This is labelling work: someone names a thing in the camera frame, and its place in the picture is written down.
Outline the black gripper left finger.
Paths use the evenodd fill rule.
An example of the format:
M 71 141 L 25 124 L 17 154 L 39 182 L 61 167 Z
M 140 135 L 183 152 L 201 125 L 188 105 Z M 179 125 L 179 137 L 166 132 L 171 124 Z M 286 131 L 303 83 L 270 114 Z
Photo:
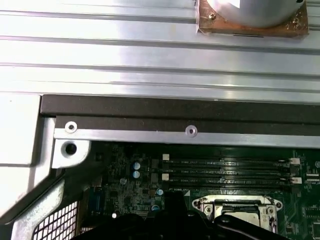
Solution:
M 107 218 L 102 224 L 86 231 L 75 240 L 165 240 L 175 231 L 177 195 L 164 195 L 164 209 L 152 210 L 146 218 L 128 213 L 118 218 Z

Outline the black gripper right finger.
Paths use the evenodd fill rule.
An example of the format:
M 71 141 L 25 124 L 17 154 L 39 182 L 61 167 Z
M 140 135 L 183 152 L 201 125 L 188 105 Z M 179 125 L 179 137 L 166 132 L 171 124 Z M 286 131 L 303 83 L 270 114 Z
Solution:
M 230 215 L 221 215 L 213 223 L 189 211 L 184 195 L 174 195 L 174 215 L 179 240 L 283 240 L 284 237 Z

